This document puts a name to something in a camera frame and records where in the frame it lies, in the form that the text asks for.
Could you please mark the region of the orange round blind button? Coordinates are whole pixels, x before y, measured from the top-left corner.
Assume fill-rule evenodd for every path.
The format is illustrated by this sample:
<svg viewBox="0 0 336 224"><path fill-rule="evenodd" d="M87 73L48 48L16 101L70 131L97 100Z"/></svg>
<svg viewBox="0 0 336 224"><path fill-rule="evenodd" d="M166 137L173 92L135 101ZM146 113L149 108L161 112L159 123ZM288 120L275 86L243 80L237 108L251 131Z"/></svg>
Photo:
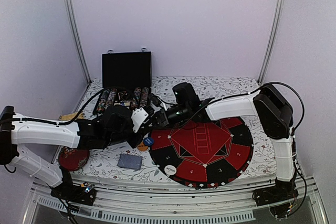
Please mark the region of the orange round blind button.
<svg viewBox="0 0 336 224"><path fill-rule="evenodd" d="M143 142L141 142L138 146L137 146L137 149L141 152L143 151L147 151L148 150L148 146L146 146Z"/></svg>

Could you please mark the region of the blue small blind button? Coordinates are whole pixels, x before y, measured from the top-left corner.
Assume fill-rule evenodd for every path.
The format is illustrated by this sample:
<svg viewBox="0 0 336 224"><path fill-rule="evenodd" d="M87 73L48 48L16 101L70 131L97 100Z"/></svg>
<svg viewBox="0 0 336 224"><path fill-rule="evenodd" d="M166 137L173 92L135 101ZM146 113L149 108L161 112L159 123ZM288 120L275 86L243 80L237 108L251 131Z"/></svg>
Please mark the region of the blue small blind button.
<svg viewBox="0 0 336 224"><path fill-rule="evenodd" d="M154 139L151 137L146 137L143 139L143 144L145 146L152 146L154 144Z"/></svg>

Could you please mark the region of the white blue dealer button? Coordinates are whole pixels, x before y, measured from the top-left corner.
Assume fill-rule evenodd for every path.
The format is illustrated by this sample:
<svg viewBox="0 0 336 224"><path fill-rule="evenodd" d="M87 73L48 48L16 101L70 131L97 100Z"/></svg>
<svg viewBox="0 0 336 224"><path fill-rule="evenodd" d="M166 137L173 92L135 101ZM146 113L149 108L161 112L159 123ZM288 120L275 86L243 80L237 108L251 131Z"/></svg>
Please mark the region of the white blue dealer button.
<svg viewBox="0 0 336 224"><path fill-rule="evenodd" d="M166 165L165 168L164 168L164 172L165 172L166 175L172 176L172 175L176 174L177 169L173 165Z"/></svg>

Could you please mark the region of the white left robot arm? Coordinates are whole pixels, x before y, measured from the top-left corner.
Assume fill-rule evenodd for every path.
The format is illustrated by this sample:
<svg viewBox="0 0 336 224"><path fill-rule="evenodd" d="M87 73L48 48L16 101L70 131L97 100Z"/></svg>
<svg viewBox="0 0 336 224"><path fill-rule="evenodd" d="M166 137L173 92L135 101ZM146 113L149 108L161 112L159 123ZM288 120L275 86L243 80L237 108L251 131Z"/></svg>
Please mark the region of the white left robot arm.
<svg viewBox="0 0 336 224"><path fill-rule="evenodd" d="M94 120L48 121L26 118L6 106L1 113L1 165L12 165L31 177L44 181L67 200L78 195L78 188L66 173L34 152L26 144L57 145L78 150L104 149L122 141L140 141L140 129L149 114L140 108L131 111L115 105Z"/></svg>

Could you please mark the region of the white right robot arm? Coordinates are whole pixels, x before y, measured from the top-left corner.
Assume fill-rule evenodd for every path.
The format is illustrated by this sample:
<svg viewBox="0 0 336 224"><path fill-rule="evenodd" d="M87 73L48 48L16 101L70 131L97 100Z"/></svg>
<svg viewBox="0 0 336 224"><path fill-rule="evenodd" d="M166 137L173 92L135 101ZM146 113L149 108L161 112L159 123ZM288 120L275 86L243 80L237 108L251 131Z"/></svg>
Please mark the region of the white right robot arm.
<svg viewBox="0 0 336 224"><path fill-rule="evenodd" d="M291 194L289 183L296 175L295 130L293 108L276 89L278 82L270 82L256 90L222 98L200 100L190 83L173 87L176 104L155 112L149 125L155 129L183 127L190 121L208 123L241 116L257 116L263 132L271 139L277 165L276 180L280 183L271 190L276 201Z"/></svg>

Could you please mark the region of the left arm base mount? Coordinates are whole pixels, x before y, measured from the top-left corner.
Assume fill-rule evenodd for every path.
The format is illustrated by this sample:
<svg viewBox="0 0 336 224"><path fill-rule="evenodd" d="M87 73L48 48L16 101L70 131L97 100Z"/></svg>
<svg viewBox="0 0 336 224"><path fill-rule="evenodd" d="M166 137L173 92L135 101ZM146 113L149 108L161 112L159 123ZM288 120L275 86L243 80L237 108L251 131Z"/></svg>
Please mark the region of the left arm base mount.
<svg viewBox="0 0 336 224"><path fill-rule="evenodd" d="M80 185L74 185L69 182L62 182L56 187L51 187L50 194L67 202L93 206L97 191L92 183L84 182Z"/></svg>

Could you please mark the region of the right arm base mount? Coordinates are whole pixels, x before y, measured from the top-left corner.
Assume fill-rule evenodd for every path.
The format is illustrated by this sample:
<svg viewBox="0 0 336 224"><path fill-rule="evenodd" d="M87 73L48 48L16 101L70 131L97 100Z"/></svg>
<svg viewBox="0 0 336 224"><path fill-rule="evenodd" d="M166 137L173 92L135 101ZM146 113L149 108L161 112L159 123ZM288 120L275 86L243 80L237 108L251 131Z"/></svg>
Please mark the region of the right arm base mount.
<svg viewBox="0 0 336 224"><path fill-rule="evenodd" d="M270 207L270 213L277 219L286 218L291 213L296 201L298 191L295 179L283 182L275 179L275 185L253 191L252 198L257 206L264 206L286 201L284 204Z"/></svg>

